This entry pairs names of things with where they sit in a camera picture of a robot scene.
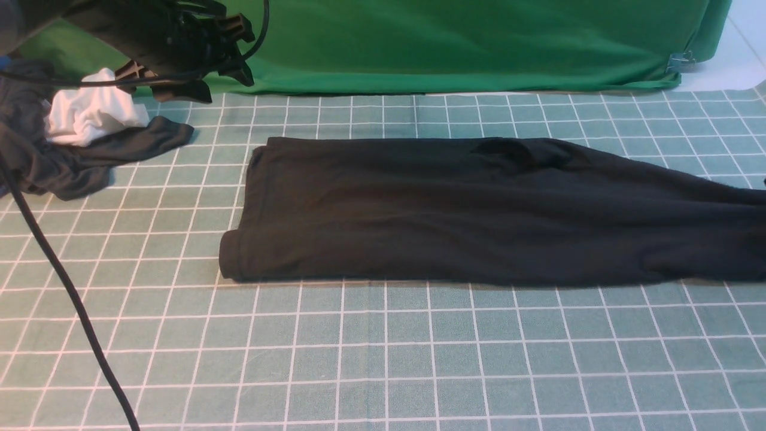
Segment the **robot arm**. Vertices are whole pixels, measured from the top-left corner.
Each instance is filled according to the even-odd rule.
[[[244,62],[247,54],[243,57],[237,46],[255,41],[252,25],[242,14],[226,13],[215,0],[0,0],[0,55],[63,18],[131,59],[115,71],[126,83],[122,90],[132,93],[131,82],[154,79],[157,100],[210,103],[210,89],[202,81],[208,73],[217,71],[248,87],[254,83]],[[259,42],[264,35],[265,27]],[[164,81],[167,76],[174,78]]]

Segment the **white cloth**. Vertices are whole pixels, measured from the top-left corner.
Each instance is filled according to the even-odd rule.
[[[113,81],[114,72],[101,69],[85,81]],[[46,119],[46,137],[52,143],[88,146],[100,137],[128,127],[146,127],[149,114],[144,105],[117,87],[61,90],[53,98]]]

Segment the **green fabric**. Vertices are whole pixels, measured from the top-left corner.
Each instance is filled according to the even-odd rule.
[[[715,55],[731,6],[732,0],[710,0],[710,6],[702,19],[699,32],[689,47],[697,61],[707,61]]]
[[[668,88],[680,82],[666,73],[669,56],[717,44],[728,2],[272,0],[266,43],[249,60],[255,86],[207,82],[214,92],[288,94]],[[258,26],[260,0],[223,3]],[[22,53],[70,76],[125,61],[63,21]]]

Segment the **grid mat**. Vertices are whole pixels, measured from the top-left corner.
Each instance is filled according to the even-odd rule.
[[[271,136],[551,136],[764,188],[765,94],[141,100],[194,142],[30,201],[144,429],[758,431],[766,286],[236,286],[216,257]],[[0,429],[126,429],[9,197],[0,242]]]

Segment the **white floor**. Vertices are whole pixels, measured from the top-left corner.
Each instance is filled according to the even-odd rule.
[[[747,90],[766,81],[766,0],[734,0],[715,57],[676,91]]]

